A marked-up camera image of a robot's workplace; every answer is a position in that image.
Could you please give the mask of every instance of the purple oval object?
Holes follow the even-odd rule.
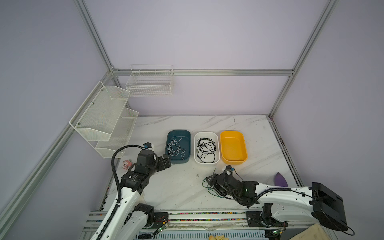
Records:
[[[275,176],[275,186],[288,187],[287,181],[285,180],[283,175],[279,172],[276,173],[276,176]]]

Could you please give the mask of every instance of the white marble table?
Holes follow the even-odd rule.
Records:
[[[274,176],[280,172],[289,187],[297,187],[265,115],[138,117],[129,144],[142,145],[150,142],[155,146],[157,155],[162,156],[167,134],[175,129],[190,131],[192,146],[197,132],[215,132],[220,138],[220,133],[224,130],[240,131],[245,138],[248,160],[233,167],[244,180],[273,185]],[[139,151],[137,148],[127,149],[117,168],[119,178],[127,172],[121,167],[123,160],[136,162]],[[209,194],[201,185],[203,179],[212,175],[215,168],[216,173],[221,173],[225,166],[221,159],[216,166],[202,166],[196,163],[192,147],[187,163],[173,164],[151,177],[143,191],[144,199],[156,210],[245,209],[246,207],[234,200]],[[104,205],[105,210],[112,205],[116,193],[116,185],[113,182]]]

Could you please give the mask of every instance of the orange container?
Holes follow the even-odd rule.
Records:
[[[244,136],[238,131],[224,131],[220,134],[221,154],[226,164],[242,164],[248,159]]]

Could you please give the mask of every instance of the white mesh shelf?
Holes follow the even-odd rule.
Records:
[[[73,127],[87,141],[109,141],[128,97],[125,89],[103,86]]]
[[[126,108],[129,91],[101,82],[95,97],[80,116],[80,109],[70,120],[70,125],[103,157],[111,158],[116,150],[128,144],[138,112]],[[121,158],[125,150],[116,158]]]
[[[130,96],[171,96],[172,65],[131,65],[132,74],[126,84]]]

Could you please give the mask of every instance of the beige towel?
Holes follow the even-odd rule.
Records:
[[[330,240],[328,235],[321,228],[320,224],[315,224],[294,236],[290,240]]]

